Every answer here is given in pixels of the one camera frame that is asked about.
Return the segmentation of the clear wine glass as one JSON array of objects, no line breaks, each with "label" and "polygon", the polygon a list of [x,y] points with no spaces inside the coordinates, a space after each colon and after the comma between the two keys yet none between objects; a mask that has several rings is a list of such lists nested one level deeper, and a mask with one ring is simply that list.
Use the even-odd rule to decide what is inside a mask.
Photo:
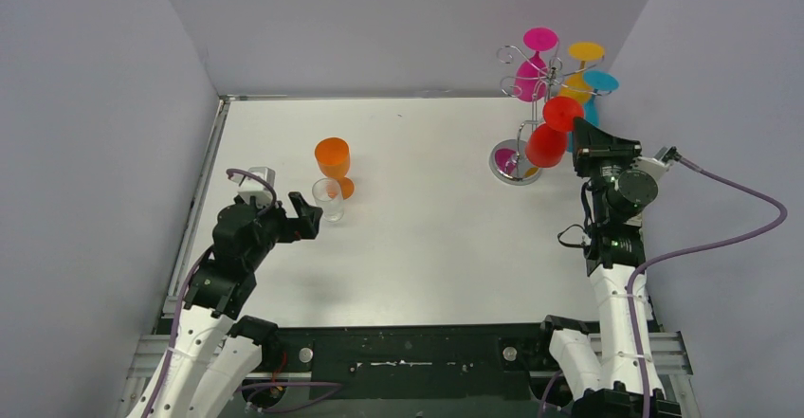
[{"label": "clear wine glass", "polygon": [[316,205],[323,211],[322,218],[327,222],[338,222],[344,215],[343,195],[339,182],[333,178],[322,178],[312,187]]}]

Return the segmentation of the red wine glass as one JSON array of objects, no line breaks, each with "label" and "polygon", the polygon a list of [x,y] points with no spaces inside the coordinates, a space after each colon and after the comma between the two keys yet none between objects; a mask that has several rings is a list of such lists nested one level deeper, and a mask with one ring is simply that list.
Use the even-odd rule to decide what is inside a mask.
[{"label": "red wine glass", "polygon": [[542,118],[543,123],[526,143],[525,155],[536,167],[552,168],[562,160],[569,144],[569,134],[574,130],[574,121],[584,119],[584,110],[576,100],[556,96],[544,104]]}]

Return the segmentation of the orange wine glass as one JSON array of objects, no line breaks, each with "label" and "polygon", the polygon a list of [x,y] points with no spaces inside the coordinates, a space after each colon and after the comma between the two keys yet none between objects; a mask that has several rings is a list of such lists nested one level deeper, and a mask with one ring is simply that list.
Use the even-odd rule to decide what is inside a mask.
[{"label": "orange wine glass", "polygon": [[349,199],[355,191],[354,182],[347,176],[351,167],[349,145],[339,137],[328,137],[320,141],[314,150],[314,157],[320,171],[328,178],[338,181],[344,199]]}]

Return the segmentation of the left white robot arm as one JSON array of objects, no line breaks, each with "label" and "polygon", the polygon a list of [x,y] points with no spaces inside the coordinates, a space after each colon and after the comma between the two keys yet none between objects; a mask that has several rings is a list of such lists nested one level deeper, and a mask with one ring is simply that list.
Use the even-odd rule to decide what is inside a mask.
[{"label": "left white robot arm", "polygon": [[212,244],[181,287],[168,345],[130,416],[215,417],[249,373],[279,364],[277,324],[241,311],[276,245],[319,234],[322,209],[297,191],[288,197],[294,217],[278,200],[262,208],[241,197],[218,213]]}]

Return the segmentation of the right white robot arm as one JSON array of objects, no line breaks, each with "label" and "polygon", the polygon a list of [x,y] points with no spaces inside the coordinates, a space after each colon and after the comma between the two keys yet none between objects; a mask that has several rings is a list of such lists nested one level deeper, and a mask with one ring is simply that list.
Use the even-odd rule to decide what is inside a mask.
[{"label": "right white robot arm", "polygon": [[534,343],[538,363],[560,368],[573,395],[573,417],[679,417],[659,377],[650,347],[646,261],[636,223],[658,195],[665,158],[642,155],[642,145],[575,118],[573,165],[583,178],[582,247],[594,290],[601,348],[595,351],[585,324],[550,317],[548,334]]}]

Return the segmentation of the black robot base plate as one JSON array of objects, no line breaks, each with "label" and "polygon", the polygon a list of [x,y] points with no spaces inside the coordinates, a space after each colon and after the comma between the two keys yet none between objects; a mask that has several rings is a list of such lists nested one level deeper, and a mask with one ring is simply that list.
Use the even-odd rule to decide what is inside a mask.
[{"label": "black robot base plate", "polygon": [[558,363],[540,323],[281,328],[282,348],[247,381],[312,381],[337,399],[526,400]]}]

